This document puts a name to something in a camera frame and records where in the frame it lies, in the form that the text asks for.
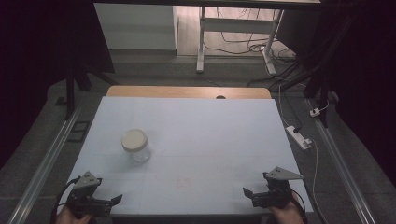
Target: glass jar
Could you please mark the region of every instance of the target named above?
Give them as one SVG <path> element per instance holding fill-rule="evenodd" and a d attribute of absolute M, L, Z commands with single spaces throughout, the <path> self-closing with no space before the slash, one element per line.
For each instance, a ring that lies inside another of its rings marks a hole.
<path fill-rule="evenodd" d="M 126 132 L 121 138 L 122 147 L 130 153 L 134 164 L 141 164 L 148 161 L 151 153 L 148 148 L 149 140 L 146 134 L 139 129 Z"/>

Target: power strip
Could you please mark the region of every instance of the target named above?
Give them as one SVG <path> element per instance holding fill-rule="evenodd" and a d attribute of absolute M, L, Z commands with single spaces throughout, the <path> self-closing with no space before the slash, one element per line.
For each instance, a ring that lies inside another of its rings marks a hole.
<path fill-rule="evenodd" d="M 294 132 L 295 128 L 293 126 L 289 126 L 286 128 L 286 131 L 288 131 L 288 134 L 294 139 L 294 141 L 298 144 L 298 146 L 302 149 L 302 150 L 306 150 L 308 148 L 311 147 L 311 139 L 307 138 L 303 138 L 303 136 L 297 132 Z"/>

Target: white tabletop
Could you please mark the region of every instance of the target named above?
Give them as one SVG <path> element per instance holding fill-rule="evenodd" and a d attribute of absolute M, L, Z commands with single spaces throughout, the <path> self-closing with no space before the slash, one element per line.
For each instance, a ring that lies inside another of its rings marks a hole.
<path fill-rule="evenodd" d="M 136 128 L 151 150 L 138 167 L 120 142 Z M 91 171 L 95 198 L 123 194 L 114 216 L 262 214 L 242 188 L 267 191 L 276 166 L 299 174 L 274 100 L 104 97 L 70 179 Z M 290 185 L 312 212 L 303 181 Z"/>

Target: jar lid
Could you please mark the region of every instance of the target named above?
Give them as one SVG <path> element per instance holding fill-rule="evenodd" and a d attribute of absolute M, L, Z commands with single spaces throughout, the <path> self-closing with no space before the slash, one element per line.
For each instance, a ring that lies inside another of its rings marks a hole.
<path fill-rule="evenodd" d="M 148 138 L 142 130 L 133 129 L 122 136 L 121 143 L 125 151 L 138 152 L 146 147 Z"/>

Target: wooden table edge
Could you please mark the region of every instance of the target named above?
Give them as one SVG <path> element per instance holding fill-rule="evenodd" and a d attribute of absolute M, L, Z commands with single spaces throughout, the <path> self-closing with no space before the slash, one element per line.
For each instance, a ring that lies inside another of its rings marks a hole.
<path fill-rule="evenodd" d="M 106 96 L 152 98 L 272 99 L 265 88 L 179 87 L 179 86 L 111 86 Z"/>

